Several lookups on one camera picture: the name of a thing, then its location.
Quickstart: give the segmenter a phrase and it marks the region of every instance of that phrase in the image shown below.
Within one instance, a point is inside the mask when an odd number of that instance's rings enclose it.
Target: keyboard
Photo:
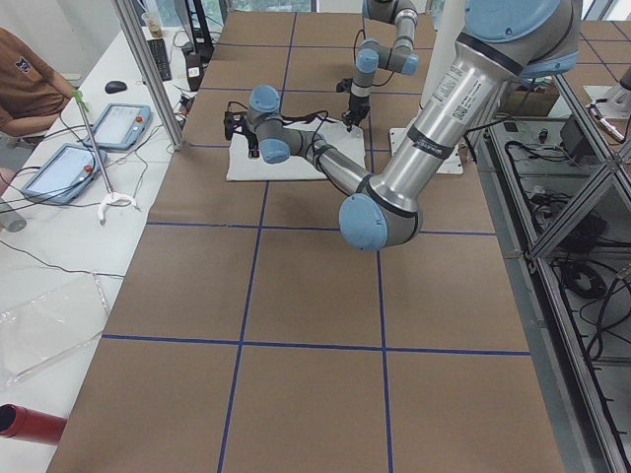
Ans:
[[[171,80],[171,67],[169,66],[169,55],[167,54],[167,45],[163,38],[160,39],[147,39],[149,43],[149,50],[154,57],[156,66],[158,66],[158,72],[160,78],[163,81]]]

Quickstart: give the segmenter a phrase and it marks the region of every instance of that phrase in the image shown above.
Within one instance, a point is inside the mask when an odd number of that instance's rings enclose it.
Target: brown shirt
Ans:
[[[16,118],[60,112],[67,99],[47,81],[54,70],[0,28],[0,127]]]

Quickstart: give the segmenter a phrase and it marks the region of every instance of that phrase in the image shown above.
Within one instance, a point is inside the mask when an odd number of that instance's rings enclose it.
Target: computer mouse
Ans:
[[[108,94],[116,94],[117,92],[122,92],[127,90],[127,84],[122,81],[109,81],[105,84],[105,91]]]

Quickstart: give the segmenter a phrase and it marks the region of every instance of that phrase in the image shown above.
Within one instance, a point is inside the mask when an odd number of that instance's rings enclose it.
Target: cardboard box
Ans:
[[[520,83],[512,83],[509,92],[500,101],[498,111],[513,116],[548,116],[559,96],[553,83],[537,87],[530,93]]]

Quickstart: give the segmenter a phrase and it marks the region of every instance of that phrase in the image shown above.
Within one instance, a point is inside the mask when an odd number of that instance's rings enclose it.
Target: screen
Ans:
[[[31,183],[29,190],[38,194],[60,194],[74,183],[85,165],[94,166],[95,158],[89,150],[66,148]]]
[[[99,122],[95,140],[97,143],[123,143],[139,114],[140,108],[137,106],[112,106],[103,120]]]

